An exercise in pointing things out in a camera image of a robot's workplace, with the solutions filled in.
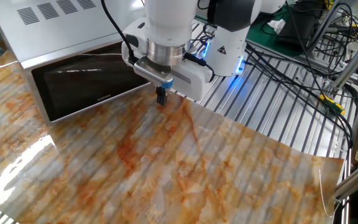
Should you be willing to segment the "white Franka Hand gripper body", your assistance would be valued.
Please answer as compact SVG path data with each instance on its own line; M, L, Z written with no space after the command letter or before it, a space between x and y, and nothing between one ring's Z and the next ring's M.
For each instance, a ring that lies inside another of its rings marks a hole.
M135 62L129 61L129 49L121 45L123 61L133 68L135 74L166 90L174 89L185 96L199 101L211 87L213 71L206 62L193 54L185 53L178 65L164 66L151 61L138 49L134 49Z

